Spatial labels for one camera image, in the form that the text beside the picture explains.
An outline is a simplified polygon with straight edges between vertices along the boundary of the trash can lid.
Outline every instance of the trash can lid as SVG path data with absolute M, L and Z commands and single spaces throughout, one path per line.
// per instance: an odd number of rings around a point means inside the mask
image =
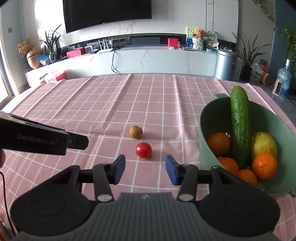
M 218 49 L 217 53 L 222 54 L 227 57 L 237 58 L 237 54 L 235 52 L 226 50 L 226 49 Z

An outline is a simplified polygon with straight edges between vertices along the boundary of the green cucumber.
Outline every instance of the green cucumber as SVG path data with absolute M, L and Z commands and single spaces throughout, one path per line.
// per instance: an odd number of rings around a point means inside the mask
M 230 106 L 233 128 L 230 154 L 242 170 L 249 164 L 251 147 L 249 99 L 242 87 L 236 85 L 232 88 Z

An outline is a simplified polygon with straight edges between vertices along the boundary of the red storage box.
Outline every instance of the red storage box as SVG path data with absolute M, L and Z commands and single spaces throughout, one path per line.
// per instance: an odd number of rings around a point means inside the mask
M 178 39 L 175 38 L 168 38 L 168 47 L 174 47 L 174 48 L 178 48 Z
M 78 49 L 74 49 L 72 51 L 67 52 L 67 57 L 71 58 L 71 57 L 75 57 L 75 56 L 80 56 L 85 54 L 85 48 L 84 47 L 80 47 Z
M 63 70 L 57 70 L 44 76 L 43 80 L 46 83 L 55 83 L 63 79 L 65 79 L 65 72 Z

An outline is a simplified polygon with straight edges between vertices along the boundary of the white plastic bag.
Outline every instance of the white plastic bag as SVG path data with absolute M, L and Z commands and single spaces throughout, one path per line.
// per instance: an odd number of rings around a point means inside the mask
M 252 64 L 251 67 L 253 69 L 250 74 L 250 81 L 259 82 L 263 74 L 263 70 L 259 67 L 258 64 Z

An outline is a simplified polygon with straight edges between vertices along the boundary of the white bottle cap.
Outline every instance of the white bottle cap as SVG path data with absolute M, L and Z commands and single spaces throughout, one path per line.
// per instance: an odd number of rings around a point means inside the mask
M 286 66 L 290 66 L 290 60 L 289 59 L 287 59 L 287 62 L 286 62 Z

